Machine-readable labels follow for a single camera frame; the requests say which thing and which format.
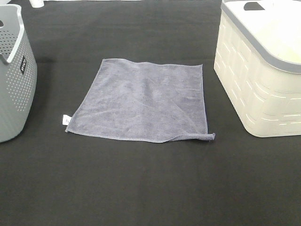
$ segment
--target laundry basket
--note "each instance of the laundry basket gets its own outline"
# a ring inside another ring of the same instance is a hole
[[[223,0],[214,69],[245,129],[301,135],[301,1]]]
[[[18,5],[0,6],[0,142],[24,127],[37,79],[37,65]]]

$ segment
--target gray laundry basket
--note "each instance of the gray laundry basket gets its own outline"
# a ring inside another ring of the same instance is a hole
[[[0,142],[17,136],[27,119],[37,80],[21,7],[0,6]]]

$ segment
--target towel tag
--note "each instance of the towel tag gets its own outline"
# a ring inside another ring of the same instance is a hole
[[[64,126],[68,126],[71,119],[72,119],[72,117],[70,117],[70,116],[64,114],[64,115],[63,115],[63,125],[64,125]]]

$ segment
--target black cloth surface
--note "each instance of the black cloth surface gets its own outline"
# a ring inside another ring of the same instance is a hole
[[[11,3],[38,81],[22,133],[0,144],[0,225],[301,225],[301,137],[246,132],[213,70],[221,0]],[[215,141],[66,133],[104,58],[204,64]]]

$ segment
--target microfiber cloth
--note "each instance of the microfiber cloth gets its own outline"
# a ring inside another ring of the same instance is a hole
[[[202,65],[104,59],[66,132],[163,143],[208,134]]]

